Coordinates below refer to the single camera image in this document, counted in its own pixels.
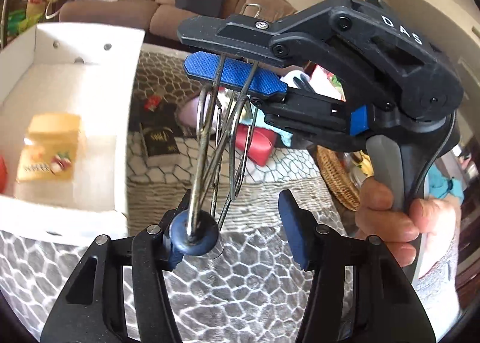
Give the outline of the person's right hand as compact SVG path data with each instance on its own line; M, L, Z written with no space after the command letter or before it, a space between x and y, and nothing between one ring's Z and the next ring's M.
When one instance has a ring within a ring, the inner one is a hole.
M425 275L447 255L460 225L461 206L451 194L444 199L429 197L412 202L408 213L393 210L394 197L389 188L369 177L360 189L360 207L355 213L356 237L377 235L387 245L400 266L411 265L416 258L413 241L426 237L419 262L419 276Z

